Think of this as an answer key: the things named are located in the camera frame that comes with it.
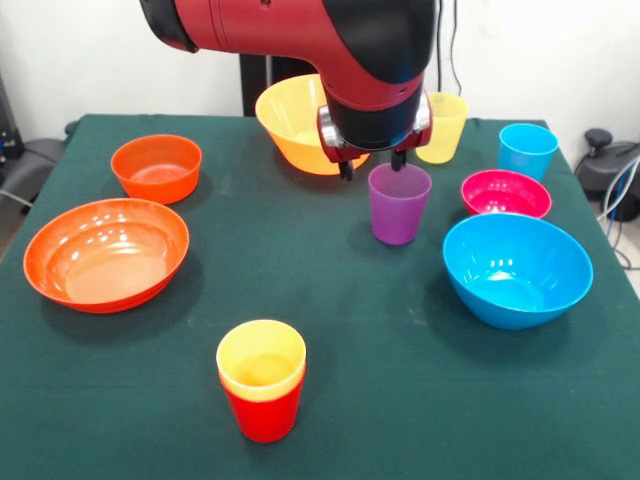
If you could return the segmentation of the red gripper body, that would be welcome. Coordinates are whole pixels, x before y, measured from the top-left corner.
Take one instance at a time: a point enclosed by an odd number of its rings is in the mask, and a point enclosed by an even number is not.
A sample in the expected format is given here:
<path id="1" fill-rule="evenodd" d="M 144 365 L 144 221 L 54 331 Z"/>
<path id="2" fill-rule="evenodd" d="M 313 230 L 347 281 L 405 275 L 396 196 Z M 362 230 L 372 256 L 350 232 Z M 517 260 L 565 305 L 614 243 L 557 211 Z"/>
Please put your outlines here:
<path id="1" fill-rule="evenodd" d="M 414 149 L 430 142 L 433 125 L 419 132 L 411 132 L 406 139 L 392 147 L 361 148 L 348 144 L 338 133 L 336 127 L 330 124 L 328 127 L 319 126 L 319 138 L 325 155 L 333 163 L 342 163 L 357 159 L 365 154 L 381 151 L 406 151 Z"/>

